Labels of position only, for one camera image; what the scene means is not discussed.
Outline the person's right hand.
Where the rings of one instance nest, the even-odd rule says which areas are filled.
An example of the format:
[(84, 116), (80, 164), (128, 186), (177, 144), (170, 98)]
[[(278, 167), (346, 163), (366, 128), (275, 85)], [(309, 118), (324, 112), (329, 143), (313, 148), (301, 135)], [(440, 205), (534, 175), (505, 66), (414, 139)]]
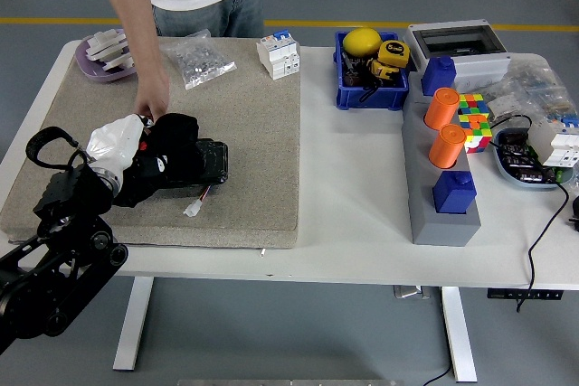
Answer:
[(164, 70), (138, 73), (134, 111), (156, 122), (166, 114), (170, 100), (169, 78)]

